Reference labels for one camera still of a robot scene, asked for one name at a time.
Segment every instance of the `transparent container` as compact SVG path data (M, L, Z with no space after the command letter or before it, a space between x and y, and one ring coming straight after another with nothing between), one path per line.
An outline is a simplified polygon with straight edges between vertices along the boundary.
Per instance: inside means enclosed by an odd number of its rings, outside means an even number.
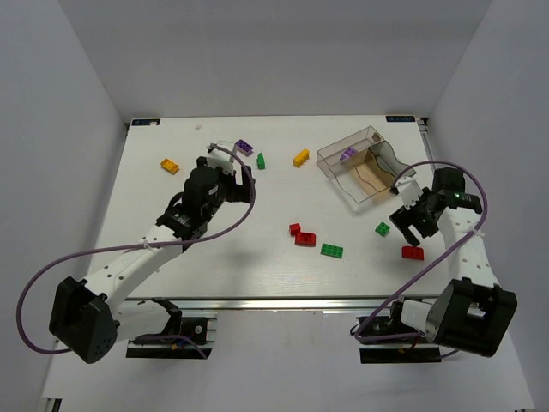
M318 150L317 166L338 190L360 204L368 199L383 200L408 165L400 162L389 142L369 126ZM404 176L415 173L411 169Z

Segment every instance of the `purple block in container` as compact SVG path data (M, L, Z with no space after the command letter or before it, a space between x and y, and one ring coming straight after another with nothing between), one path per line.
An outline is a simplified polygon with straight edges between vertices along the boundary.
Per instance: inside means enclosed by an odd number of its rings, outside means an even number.
M237 142L237 150L241 152L242 154L249 156L251 155L251 152L253 152L254 148L252 148L248 143L246 143L244 140L240 139Z
M343 154L340 156L340 161L342 161L344 159L350 159L351 157L353 157L357 153L358 152L354 148L347 148L347 150L344 151Z

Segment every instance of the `toy block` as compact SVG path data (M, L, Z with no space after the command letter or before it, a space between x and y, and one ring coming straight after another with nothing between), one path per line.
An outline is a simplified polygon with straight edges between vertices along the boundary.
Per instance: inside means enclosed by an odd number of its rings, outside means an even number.
M164 159L160 165L164 170L167 170L171 174L175 174L179 170L179 165L169 159Z
M376 233L383 236L383 237L385 237L385 236L387 236L387 233L389 233L389 229L390 229L390 226L388 226L385 223L381 222L376 227Z
M425 254L420 247L403 246L402 257L406 259L424 260Z
M249 156L251 155L251 152L254 151L254 148L252 148L248 143L246 143L244 140L240 139L237 142L237 150L242 153L243 155Z
M324 256L330 256L332 258L341 259L343 257L343 248L334 245L328 245L323 243L323 247L320 250L320 254Z
M301 225L299 225L299 223L294 223L293 225L290 225L290 234L292 236L295 236L299 232L301 232Z
M314 233L298 232L295 234L295 244L297 246L316 246L317 236Z
M257 155L257 168L263 170L265 168L265 158L263 158L263 153Z
M309 150L304 148L300 154L293 158L293 165L296 167L300 167L305 163L307 159L309 159Z
M347 148L347 150L345 150L343 152L343 154L340 156L340 161L342 161L344 159L350 159L351 157L353 157L357 153L358 152L354 148Z

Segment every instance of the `red block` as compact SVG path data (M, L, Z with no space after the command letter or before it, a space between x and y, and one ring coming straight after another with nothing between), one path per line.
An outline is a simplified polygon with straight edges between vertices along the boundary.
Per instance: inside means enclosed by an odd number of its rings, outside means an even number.
M299 223L294 223L293 225L290 225L290 234L292 236L295 236L299 232L301 232L301 226L299 225Z
M295 244L297 246L316 246L317 236L314 233L296 233Z
M406 259L424 260L423 249L420 247L403 246L402 257Z

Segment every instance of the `white wall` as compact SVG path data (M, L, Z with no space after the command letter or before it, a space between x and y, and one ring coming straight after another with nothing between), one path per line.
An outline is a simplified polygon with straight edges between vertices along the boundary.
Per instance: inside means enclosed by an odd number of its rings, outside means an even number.
M59 0L124 120L431 113L490 0Z
M511 337L538 410L549 410L548 16L547 1L495 0L430 121L436 157L488 192L486 245L518 297Z
M34 411L48 356L17 336L15 303L43 265L91 246L124 143L124 127L55 0L0 2L0 407ZM24 312L50 348L56 283L85 262L46 274Z

